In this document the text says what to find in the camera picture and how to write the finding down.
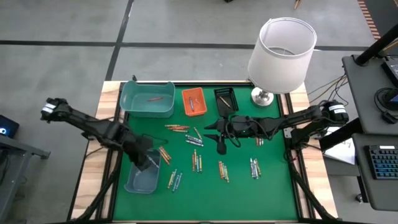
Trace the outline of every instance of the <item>teal plastic bin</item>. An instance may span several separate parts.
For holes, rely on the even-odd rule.
[[[120,107],[137,118],[169,118],[174,112],[174,95],[172,82],[140,85],[131,80],[123,87]]]

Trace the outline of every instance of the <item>white lampshade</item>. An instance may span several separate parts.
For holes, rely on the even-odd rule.
[[[305,79],[317,35],[306,22],[270,19],[260,30],[251,55],[249,79],[269,93],[288,93]]]

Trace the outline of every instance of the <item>gray floor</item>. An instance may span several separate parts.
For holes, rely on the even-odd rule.
[[[114,42],[127,0],[0,0],[0,40]],[[253,44],[262,24],[275,17],[297,17],[318,34],[317,45],[367,46],[374,40],[357,0],[135,0],[125,42]],[[51,151],[33,159],[10,223],[62,222],[66,219],[87,141],[65,123],[40,121],[47,97],[63,97],[95,114],[113,48],[0,45],[0,114],[21,124],[18,140]],[[359,52],[314,52],[308,92],[343,75],[341,57]],[[242,80],[250,50],[122,48],[113,80]],[[312,93],[314,99],[322,91]],[[349,86],[340,95],[350,102]],[[357,222],[396,223],[398,214],[377,212],[353,201],[358,185],[331,177],[339,216]]]

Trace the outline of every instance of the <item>paper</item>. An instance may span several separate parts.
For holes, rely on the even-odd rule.
[[[336,131],[337,129],[339,129],[339,127],[328,128],[328,133],[326,135]],[[355,165],[355,147],[353,139],[345,140],[342,143],[333,146],[333,148],[326,150],[323,155],[338,161]]]

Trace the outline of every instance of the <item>orange tray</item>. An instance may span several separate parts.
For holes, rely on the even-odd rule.
[[[207,112],[205,96],[202,88],[182,90],[182,101],[184,102],[185,114],[188,116],[203,115]]]

